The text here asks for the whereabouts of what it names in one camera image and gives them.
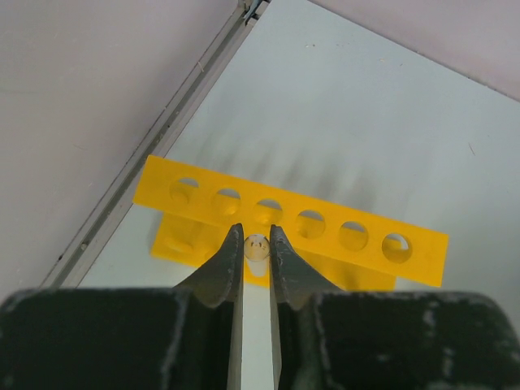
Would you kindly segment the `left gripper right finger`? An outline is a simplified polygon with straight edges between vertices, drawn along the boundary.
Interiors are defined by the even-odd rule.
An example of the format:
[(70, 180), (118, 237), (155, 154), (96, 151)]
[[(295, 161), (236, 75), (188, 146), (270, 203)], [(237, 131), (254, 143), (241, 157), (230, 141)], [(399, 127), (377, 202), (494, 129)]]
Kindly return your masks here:
[(271, 338), (278, 389), (516, 389), (519, 340), (471, 292), (346, 292), (272, 226)]

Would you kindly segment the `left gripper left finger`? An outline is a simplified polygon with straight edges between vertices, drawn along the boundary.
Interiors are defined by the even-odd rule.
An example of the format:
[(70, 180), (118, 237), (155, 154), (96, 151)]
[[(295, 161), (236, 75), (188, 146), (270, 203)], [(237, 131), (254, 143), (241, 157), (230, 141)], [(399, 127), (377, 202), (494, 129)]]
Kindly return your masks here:
[(235, 389), (244, 230), (166, 288), (39, 288), (1, 306), (4, 389)]

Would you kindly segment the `clear glass test tube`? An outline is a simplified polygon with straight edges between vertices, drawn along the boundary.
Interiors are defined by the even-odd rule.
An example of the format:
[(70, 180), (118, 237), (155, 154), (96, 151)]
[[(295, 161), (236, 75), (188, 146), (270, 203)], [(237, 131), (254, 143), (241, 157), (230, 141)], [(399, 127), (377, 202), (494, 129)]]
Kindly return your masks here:
[(269, 240), (262, 234), (252, 234), (244, 242), (245, 281), (261, 287), (269, 284)]
[(241, 196), (234, 188), (221, 188), (212, 197), (211, 205), (219, 219), (227, 219), (239, 211)]
[(188, 206), (198, 188), (199, 184), (194, 178), (182, 177), (175, 180), (169, 187), (171, 204), (176, 208)]

